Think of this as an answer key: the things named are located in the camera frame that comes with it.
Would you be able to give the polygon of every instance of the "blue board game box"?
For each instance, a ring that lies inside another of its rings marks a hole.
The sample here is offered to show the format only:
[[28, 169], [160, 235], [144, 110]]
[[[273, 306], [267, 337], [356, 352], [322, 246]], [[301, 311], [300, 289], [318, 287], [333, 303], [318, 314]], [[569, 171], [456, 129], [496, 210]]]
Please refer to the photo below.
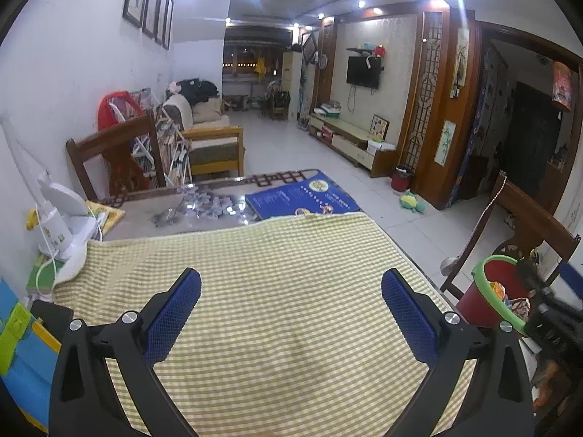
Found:
[[360, 207], [325, 174], [245, 196], [262, 219], [307, 213], [345, 214]]

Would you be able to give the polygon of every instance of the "green bucket rim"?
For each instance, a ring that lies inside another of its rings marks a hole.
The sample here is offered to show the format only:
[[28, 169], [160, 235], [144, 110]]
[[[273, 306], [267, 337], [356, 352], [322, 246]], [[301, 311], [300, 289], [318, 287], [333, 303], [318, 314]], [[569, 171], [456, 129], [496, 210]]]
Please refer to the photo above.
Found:
[[498, 315], [500, 315], [503, 320], [506, 320], [507, 322], [511, 323], [512, 327], [514, 327], [515, 330], [519, 332], [521, 335], [527, 336], [526, 332], [524, 331], [524, 326], [526, 325], [524, 320], [514, 315], [514, 313], [510, 309], [508, 309], [500, 299], [498, 299], [498, 296], [491, 288], [488, 279], [486, 279], [484, 265], [489, 261], [494, 260], [506, 261], [507, 263], [511, 263], [514, 266], [516, 266], [516, 264], [518, 263], [518, 261], [515, 260], [514, 258], [505, 255], [489, 256], [484, 260], [480, 261], [472, 270], [474, 283], [476, 284], [476, 287], [482, 294], [482, 297], [486, 300], [488, 304], [490, 304], [490, 306], [498, 313]]

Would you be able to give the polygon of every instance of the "dark door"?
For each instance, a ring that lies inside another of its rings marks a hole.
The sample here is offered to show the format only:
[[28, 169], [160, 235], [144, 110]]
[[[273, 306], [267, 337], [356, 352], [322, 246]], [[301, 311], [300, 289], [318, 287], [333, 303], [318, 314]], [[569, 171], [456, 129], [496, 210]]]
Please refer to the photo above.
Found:
[[560, 130], [559, 109], [553, 106], [550, 95], [517, 83], [504, 168], [508, 179], [532, 198], [555, 152]]

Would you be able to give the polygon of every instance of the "wooden sofa armrest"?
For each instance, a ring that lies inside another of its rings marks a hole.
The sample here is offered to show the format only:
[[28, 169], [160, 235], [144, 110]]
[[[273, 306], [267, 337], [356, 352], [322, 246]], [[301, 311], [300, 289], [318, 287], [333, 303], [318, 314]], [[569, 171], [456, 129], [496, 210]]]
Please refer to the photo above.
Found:
[[206, 139], [243, 138], [243, 126], [221, 126], [213, 128], [190, 128], [182, 132], [190, 141], [204, 141]]

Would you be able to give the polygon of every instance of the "sofa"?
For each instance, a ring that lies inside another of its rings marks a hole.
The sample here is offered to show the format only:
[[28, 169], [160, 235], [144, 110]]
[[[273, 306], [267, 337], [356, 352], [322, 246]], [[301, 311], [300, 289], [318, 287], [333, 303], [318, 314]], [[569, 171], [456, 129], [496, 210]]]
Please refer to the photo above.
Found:
[[185, 97], [174, 94], [163, 109], [191, 142], [188, 157], [192, 175], [231, 170], [244, 175], [243, 127], [230, 124], [220, 98], [190, 106]]

